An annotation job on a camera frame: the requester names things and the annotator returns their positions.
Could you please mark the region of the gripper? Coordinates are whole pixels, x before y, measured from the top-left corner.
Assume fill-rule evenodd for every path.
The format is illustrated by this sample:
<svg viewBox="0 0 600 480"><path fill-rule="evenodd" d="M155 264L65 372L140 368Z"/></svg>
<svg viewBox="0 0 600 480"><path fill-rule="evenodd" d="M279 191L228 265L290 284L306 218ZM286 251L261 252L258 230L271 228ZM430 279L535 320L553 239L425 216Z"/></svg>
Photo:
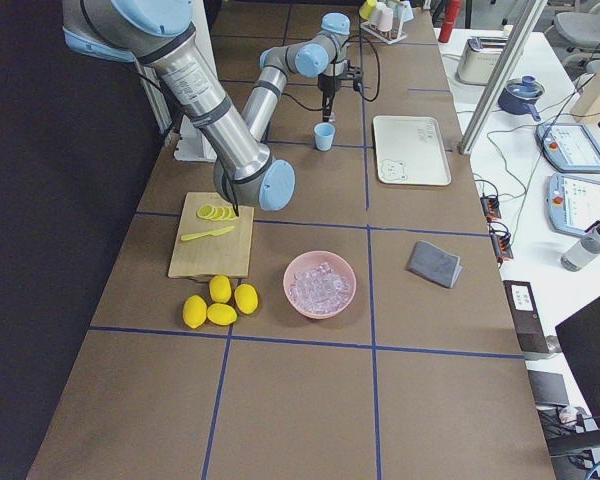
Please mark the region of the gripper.
<svg viewBox="0 0 600 480"><path fill-rule="evenodd" d="M328 120L333 113L333 101L341 87L339 74L322 73L318 76L318 88L322 92L322 120Z"/></svg>

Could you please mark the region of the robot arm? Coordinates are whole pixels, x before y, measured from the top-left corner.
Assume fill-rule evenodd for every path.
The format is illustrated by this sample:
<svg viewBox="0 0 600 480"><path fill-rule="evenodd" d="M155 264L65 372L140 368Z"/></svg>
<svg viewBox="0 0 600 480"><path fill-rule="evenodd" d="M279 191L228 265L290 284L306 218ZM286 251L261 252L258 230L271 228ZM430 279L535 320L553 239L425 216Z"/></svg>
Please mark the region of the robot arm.
<svg viewBox="0 0 600 480"><path fill-rule="evenodd" d="M237 110L196 44L188 1L65 1L63 31L73 51L156 71L183 113L217 154L214 185L233 206L283 209L295 189L290 163L262 143L289 76L336 76L346 60L350 20L326 14L309 41L274 47L260 57L260 76Z"/></svg>

